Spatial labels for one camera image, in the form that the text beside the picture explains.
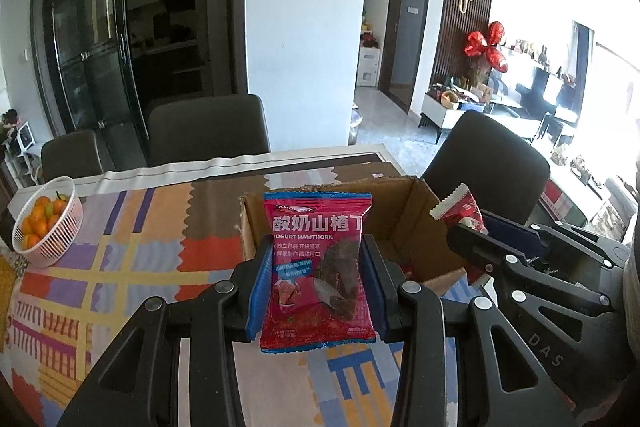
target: trash can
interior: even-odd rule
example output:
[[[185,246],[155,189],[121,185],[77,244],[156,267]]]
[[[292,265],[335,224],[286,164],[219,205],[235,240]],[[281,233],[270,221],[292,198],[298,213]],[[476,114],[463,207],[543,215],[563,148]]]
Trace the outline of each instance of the trash can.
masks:
[[[358,140],[358,127],[362,123],[362,115],[358,110],[358,106],[353,104],[351,106],[351,126],[349,127],[349,144],[348,145],[356,145],[356,141]]]

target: red and white candy package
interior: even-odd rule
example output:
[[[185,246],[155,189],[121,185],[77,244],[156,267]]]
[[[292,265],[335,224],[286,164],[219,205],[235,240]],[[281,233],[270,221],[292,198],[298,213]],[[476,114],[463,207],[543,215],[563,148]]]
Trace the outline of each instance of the red and white candy package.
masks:
[[[433,219],[447,223],[448,227],[460,223],[480,233],[489,233],[482,220],[478,204],[469,191],[469,187],[465,184],[460,184],[456,190],[438,203],[429,213]],[[466,264],[465,270],[469,284],[483,282],[480,280],[484,274],[483,270],[472,264]]]
[[[362,223],[370,207],[370,194],[264,195],[273,271],[260,336],[263,351],[375,340],[358,270]]]

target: orange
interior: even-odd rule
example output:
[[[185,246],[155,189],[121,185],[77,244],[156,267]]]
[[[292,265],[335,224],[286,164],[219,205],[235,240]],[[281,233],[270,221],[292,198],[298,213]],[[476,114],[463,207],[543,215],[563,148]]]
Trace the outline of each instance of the orange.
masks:
[[[59,219],[60,216],[56,216],[56,214],[53,214],[53,216],[49,217],[49,220],[47,221],[47,228],[49,229],[49,231],[53,228],[53,226],[58,222]]]
[[[40,238],[34,233],[28,233],[22,240],[22,249],[29,250],[35,247],[40,242]]]
[[[22,224],[20,225],[20,230],[22,230],[22,233],[24,235],[33,233],[33,229],[31,228],[31,223],[29,222],[29,216],[25,217],[22,220]]]
[[[65,211],[65,208],[66,208],[66,201],[56,200],[53,202],[53,213],[56,214],[57,216],[61,216],[62,212]]]
[[[42,206],[44,206],[47,203],[50,203],[51,200],[49,198],[47,198],[46,196],[40,196],[36,202],[34,206],[38,206],[39,204],[41,204]]]
[[[33,225],[33,233],[35,233],[39,238],[43,238],[49,232],[49,227],[47,226],[47,221],[45,219],[39,219]]]
[[[36,223],[38,221],[42,221],[45,218],[44,206],[37,204],[33,207],[31,214],[29,216],[29,222],[31,226],[35,228]]]

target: brown slatted wall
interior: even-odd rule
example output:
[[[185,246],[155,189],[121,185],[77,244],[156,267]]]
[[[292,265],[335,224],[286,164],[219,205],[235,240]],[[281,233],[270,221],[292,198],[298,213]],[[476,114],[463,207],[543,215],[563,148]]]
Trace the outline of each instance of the brown slatted wall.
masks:
[[[462,52],[466,35],[475,30],[486,34],[490,11],[491,0],[470,2],[466,14],[460,13],[458,0],[444,0],[431,83],[467,73],[468,58]]]

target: heart-shaped balloon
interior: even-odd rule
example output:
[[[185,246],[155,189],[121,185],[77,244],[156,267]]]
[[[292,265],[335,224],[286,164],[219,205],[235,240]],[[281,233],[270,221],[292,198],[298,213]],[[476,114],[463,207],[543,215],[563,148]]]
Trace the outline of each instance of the heart-shaped balloon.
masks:
[[[478,57],[482,55],[487,48],[488,45],[482,32],[471,32],[466,36],[464,52],[467,57]]]
[[[489,24],[489,38],[487,41],[490,46],[500,44],[500,41],[504,37],[504,26],[501,22],[495,21]]]
[[[500,73],[506,73],[509,70],[507,59],[496,48],[488,48],[485,57],[491,67],[497,69]]]

